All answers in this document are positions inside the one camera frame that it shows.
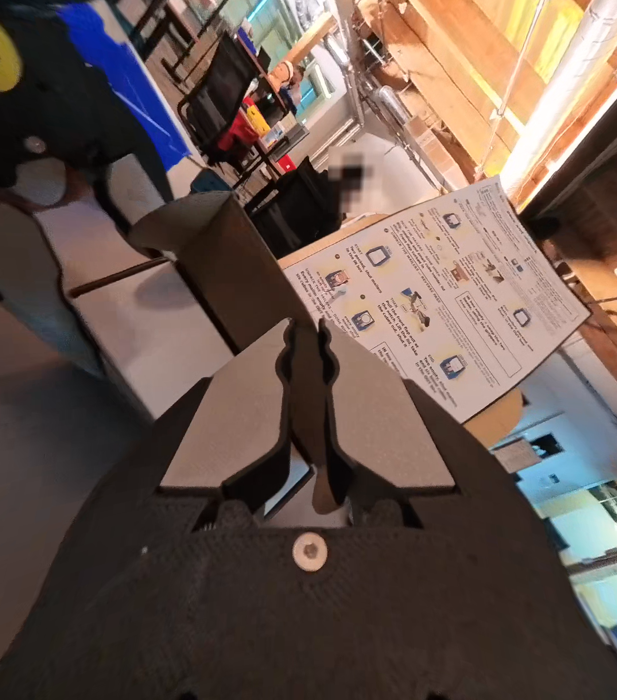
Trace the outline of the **instruction sheet on stand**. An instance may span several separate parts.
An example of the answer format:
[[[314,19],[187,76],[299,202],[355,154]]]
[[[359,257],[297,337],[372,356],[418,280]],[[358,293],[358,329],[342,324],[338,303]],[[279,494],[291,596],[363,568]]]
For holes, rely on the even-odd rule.
[[[361,215],[347,222],[339,230],[323,237],[318,241],[296,250],[282,258],[278,258],[278,265],[282,270],[296,265],[306,258],[312,257],[326,248],[350,239],[356,233],[369,228],[376,223],[381,223],[389,214]],[[466,421],[463,426],[482,445],[488,449],[506,438],[513,432],[523,415],[523,392],[520,388],[514,388],[499,398],[494,404],[480,412],[475,417]]]

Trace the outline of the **printed instruction sheet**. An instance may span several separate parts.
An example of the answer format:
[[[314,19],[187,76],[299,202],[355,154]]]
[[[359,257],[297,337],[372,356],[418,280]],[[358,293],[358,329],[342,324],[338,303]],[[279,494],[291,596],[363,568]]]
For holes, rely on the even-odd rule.
[[[284,268],[325,318],[465,423],[591,315],[517,216],[500,178],[321,243]]]

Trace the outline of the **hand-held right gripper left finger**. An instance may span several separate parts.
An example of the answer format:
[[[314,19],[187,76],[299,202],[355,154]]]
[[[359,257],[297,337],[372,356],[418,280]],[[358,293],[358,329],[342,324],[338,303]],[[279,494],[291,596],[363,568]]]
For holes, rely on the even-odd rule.
[[[283,319],[209,380],[160,482],[166,495],[263,508],[290,473],[295,321]]]

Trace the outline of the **blue plastic bin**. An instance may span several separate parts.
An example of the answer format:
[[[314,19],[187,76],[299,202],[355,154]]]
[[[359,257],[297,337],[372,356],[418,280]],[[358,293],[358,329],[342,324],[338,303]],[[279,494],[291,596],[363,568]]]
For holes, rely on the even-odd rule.
[[[173,170],[190,148],[123,21],[106,1],[72,2],[57,13],[85,64],[102,70],[111,91],[146,131],[165,171]]]

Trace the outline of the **white cardboard mailer box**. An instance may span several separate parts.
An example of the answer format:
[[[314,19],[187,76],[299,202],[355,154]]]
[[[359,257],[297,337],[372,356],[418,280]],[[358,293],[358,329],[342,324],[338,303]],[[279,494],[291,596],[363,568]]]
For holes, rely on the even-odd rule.
[[[290,379],[290,436],[307,457],[325,457],[326,384],[319,333],[284,271],[243,207],[229,193],[190,194],[147,214],[131,230],[134,243],[171,253],[175,261],[93,281],[71,295],[101,360],[156,418],[138,447],[106,475],[95,497],[175,504],[160,482],[209,380],[283,319],[295,321]],[[274,516],[308,479],[292,476],[254,514]]]

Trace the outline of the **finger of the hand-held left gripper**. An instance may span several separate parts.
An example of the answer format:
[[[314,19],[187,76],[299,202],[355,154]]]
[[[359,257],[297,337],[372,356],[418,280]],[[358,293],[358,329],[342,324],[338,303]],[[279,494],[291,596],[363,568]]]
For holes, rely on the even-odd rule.
[[[92,192],[117,231],[130,231],[147,214],[171,201],[164,168],[157,163],[149,173],[135,154],[94,168]]]
[[[63,290],[62,269],[38,221],[0,202],[0,297],[35,336],[101,379],[100,355]]]

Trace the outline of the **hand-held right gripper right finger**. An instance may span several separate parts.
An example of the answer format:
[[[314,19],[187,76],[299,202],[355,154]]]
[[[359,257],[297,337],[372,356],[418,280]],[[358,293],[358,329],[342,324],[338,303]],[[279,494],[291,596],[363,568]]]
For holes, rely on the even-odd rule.
[[[334,500],[370,507],[452,493],[453,476],[400,374],[327,319],[319,322],[319,340]]]

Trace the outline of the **red bag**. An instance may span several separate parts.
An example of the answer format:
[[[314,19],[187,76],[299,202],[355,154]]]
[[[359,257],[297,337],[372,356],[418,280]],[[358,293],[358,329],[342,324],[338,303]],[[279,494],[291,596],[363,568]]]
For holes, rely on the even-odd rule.
[[[224,152],[231,151],[237,145],[244,148],[251,148],[258,139],[258,134],[250,123],[245,119],[245,112],[248,107],[254,107],[255,103],[250,97],[245,97],[241,102],[232,124],[218,138],[216,145]]]

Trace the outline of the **yellow case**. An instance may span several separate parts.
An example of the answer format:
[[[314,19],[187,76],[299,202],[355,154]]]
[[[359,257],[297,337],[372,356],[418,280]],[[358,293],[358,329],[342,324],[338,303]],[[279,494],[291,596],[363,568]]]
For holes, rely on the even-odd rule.
[[[245,107],[245,117],[252,129],[259,137],[266,136],[270,132],[271,128],[269,127],[265,117],[263,117],[261,111],[254,103],[243,104],[243,106]]]

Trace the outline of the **black mesh office chair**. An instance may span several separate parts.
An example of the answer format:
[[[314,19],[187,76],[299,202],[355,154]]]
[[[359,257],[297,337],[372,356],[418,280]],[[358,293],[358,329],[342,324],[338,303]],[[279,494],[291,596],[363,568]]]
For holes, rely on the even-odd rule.
[[[243,98],[260,72],[245,45],[225,32],[208,69],[177,105],[183,127],[198,151],[215,164],[217,142],[232,126]]]
[[[277,259],[338,231],[346,219],[337,183],[309,157],[262,188],[244,211]]]

